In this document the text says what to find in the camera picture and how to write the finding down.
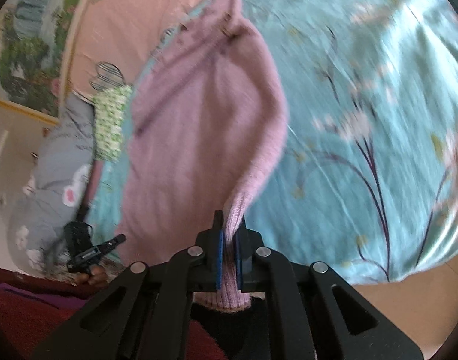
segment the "metal screw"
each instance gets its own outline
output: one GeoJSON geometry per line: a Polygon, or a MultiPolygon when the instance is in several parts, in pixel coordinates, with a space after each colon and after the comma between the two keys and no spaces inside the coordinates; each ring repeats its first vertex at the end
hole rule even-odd
{"type": "Polygon", "coordinates": [[[189,254],[189,256],[193,256],[193,257],[196,257],[196,256],[200,256],[201,254],[203,254],[204,252],[204,249],[202,249],[200,246],[191,246],[189,247],[189,249],[187,249],[187,253],[189,254]]]}
{"type": "Polygon", "coordinates": [[[130,271],[133,274],[141,274],[145,271],[145,264],[140,261],[137,261],[130,266],[130,271]]]}
{"type": "Polygon", "coordinates": [[[261,257],[269,257],[271,255],[271,250],[268,247],[261,246],[257,248],[256,253],[261,257]]]}
{"type": "Polygon", "coordinates": [[[319,274],[325,274],[329,267],[325,262],[317,261],[312,265],[312,269],[314,269],[319,274]]]}

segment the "beige floor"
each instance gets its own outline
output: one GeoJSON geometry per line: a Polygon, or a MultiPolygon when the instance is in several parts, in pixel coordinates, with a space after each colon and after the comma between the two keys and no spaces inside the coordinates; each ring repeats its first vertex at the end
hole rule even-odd
{"type": "Polygon", "coordinates": [[[357,286],[430,359],[458,323],[458,256],[400,283],[357,286]]]}

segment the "blue floral bedsheet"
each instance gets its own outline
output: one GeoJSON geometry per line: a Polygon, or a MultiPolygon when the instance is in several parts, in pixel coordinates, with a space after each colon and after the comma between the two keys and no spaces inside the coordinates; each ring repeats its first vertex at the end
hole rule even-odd
{"type": "MultiPolygon", "coordinates": [[[[244,14],[290,108],[285,154],[248,227],[353,284],[454,256],[458,16],[447,0],[244,0],[244,14]]],[[[126,154],[104,168],[89,218],[99,239],[120,220],[128,168],[126,154]]]]}

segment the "purple cloth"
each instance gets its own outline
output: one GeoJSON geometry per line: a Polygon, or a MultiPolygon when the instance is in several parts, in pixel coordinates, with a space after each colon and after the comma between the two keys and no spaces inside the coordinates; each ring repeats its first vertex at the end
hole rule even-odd
{"type": "Polygon", "coordinates": [[[132,102],[134,134],[116,233],[125,264],[168,261],[224,211],[222,290],[197,301],[223,311],[237,291],[232,238],[278,163],[287,108],[278,73],[241,0],[214,0],[162,51],[132,102]]]}
{"type": "Polygon", "coordinates": [[[86,303],[86,300],[75,298],[75,297],[64,297],[64,296],[52,295],[52,294],[34,294],[30,291],[12,287],[6,283],[1,283],[0,289],[4,291],[12,292],[14,294],[18,294],[25,298],[38,300],[40,302],[50,304],[51,306],[57,307],[58,309],[76,310],[76,309],[80,309],[86,303]]]}

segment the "framed picture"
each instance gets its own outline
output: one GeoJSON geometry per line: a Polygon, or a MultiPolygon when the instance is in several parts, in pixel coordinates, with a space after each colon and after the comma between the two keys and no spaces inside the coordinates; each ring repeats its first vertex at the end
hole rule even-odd
{"type": "Polygon", "coordinates": [[[7,0],[0,10],[0,105],[56,124],[62,60],[79,0],[7,0]]]}

